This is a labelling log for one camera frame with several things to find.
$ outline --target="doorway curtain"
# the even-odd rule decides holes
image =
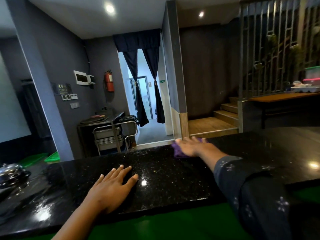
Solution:
[[[117,47],[118,52],[123,53],[123,56],[135,81],[137,96],[136,107],[138,110],[137,117],[139,119],[140,126],[148,124],[149,120],[142,103],[139,86],[137,85],[138,49],[143,50],[146,62],[154,79],[157,122],[162,124],[165,123],[165,114],[163,111],[160,92],[156,81],[159,63],[160,32],[160,29],[152,29],[140,32],[113,35],[115,46]]]

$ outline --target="door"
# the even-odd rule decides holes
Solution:
[[[134,85],[134,79],[130,78],[131,82],[131,89],[132,89],[132,95],[134,98],[134,106],[136,107],[137,110],[137,99],[136,99],[136,88]],[[146,76],[139,76],[137,85],[139,86],[140,94],[142,97],[142,103],[144,106],[144,109],[146,111],[146,117],[148,120],[153,119],[152,115],[152,109],[151,109],[151,103],[150,103],[150,95],[149,95],[149,89],[148,89],[148,84],[147,84],[147,77]]]

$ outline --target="stair step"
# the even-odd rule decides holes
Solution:
[[[200,138],[211,138],[238,133],[237,127],[215,117],[189,120],[188,127],[190,136]]]
[[[238,97],[229,97],[230,103],[231,104],[238,104]]]
[[[226,110],[218,110],[218,111],[214,111],[214,117],[224,122],[227,122],[230,125],[234,125],[236,127],[238,127],[239,125],[238,114],[236,113],[231,113]]]
[[[231,113],[238,113],[238,105],[237,104],[221,104],[221,109],[229,111]]]

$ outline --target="pink lid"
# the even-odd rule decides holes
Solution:
[[[318,81],[320,78],[308,78],[308,79],[303,79],[303,81]]]

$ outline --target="red fire extinguisher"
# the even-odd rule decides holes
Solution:
[[[104,73],[104,79],[106,81],[106,89],[108,92],[114,92],[115,89],[113,87],[113,80],[112,80],[112,72],[108,70]]]

